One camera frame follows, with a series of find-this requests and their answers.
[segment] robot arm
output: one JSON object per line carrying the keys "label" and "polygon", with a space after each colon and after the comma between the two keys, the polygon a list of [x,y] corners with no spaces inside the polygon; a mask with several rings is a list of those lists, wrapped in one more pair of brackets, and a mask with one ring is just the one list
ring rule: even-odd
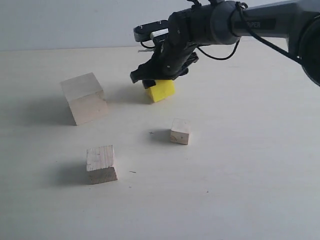
{"label": "robot arm", "polygon": [[[151,59],[131,72],[133,83],[143,81],[148,88],[154,86],[154,80],[175,80],[198,60],[196,48],[233,45],[243,36],[252,36],[302,65],[307,76],[320,85],[319,0],[287,0],[255,7],[232,0],[209,0],[208,5],[188,1],[194,5],[174,12],[168,21],[134,29],[137,42],[153,40],[154,48]],[[286,39],[288,52],[262,37]]]}

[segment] white wall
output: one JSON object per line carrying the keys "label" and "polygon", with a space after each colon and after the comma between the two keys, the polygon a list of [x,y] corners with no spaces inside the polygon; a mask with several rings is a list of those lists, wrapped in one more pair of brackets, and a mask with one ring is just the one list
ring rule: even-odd
{"label": "white wall", "polygon": [[190,5],[186,0],[0,0],[0,51],[132,46],[135,26],[168,19]]}

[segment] white table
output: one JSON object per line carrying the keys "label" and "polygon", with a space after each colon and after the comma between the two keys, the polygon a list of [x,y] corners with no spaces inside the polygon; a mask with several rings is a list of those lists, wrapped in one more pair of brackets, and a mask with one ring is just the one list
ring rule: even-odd
{"label": "white table", "polygon": [[[245,40],[148,104],[138,49],[0,52],[0,239],[318,240],[320,88],[302,68]],[[109,115],[72,126],[59,82],[90,72]],[[174,118],[188,146],[168,142]],[[86,149],[106,145],[119,180],[88,185]]]}

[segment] yellow block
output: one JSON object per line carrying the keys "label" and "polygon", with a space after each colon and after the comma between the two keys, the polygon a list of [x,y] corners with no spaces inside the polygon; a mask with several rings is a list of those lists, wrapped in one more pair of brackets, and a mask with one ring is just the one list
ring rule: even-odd
{"label": "yellow block", "polygon": [[175,94],[175,84],[173,80],[156,80],[155,86],[146,89],[146,93],[154,103],[159,102]]}

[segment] cable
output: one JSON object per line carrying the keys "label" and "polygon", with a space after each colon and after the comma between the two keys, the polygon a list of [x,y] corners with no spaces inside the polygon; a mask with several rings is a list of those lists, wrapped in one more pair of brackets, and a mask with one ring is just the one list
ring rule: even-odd
{"label": "cable", "polygon": [[222,57],[222,58],[214,57],[214,56],[209,55],[208,53],[206,53],[205,51],[203,51],[199,46],[197,47],[197,49],[198,49],[201,53],[203,53],[205,56],[207,56],[208,58],[211,58],[211,59],[214,59],[214,60],[219,60],[219,61],[225,61],[225,60],[228,60],[228,59],[232,58],[232,56],[236,53],[237,48],[238,48],[238,46],[239,46],[239,43],[240,43],[240,40],[236,42],[232,53],[231,53],[229,56],[227,56],[227,57]]}
{"label": "cable", "polygon": [[144,43],[142,41],[140,42],[140,44],[142,47],[144,47],[146,49],[154,49],[156,47],[156,46],[146,46],[146,45],[144,45]]}
{"label": "cable", "polygon": [[253,31],[250,29],[250,27],[247,25],[247,22],[246,22],[245,16],[244,16],[244,12],[243,12],[243,7],[244,7],[244,8],[248,8],[248,5],[247,5],[246,3],[237,1],[235,5],[236,5],[237,11],[239,12],[240,19],[241,19],[241,21],[242,21],[245,29],[248,31],[248,33],[249,33],[252,37],[254,37],[255,39],[257,39],[259,42],[267,45],[268,47],[272,48],[273,50],[277,51],[278,53],[284,55],[285,57],[287,57],[287,58],[295,61],[296,63],[302,65],[302,60],[301,60],[300,58],[291,55],[289,52],[287,52],[287,51],[283,50],[282,48],[274,45],[273,43],[271,43],[271,42],[263,39],[262,37],[258,36],[255,32],[253,32]]}

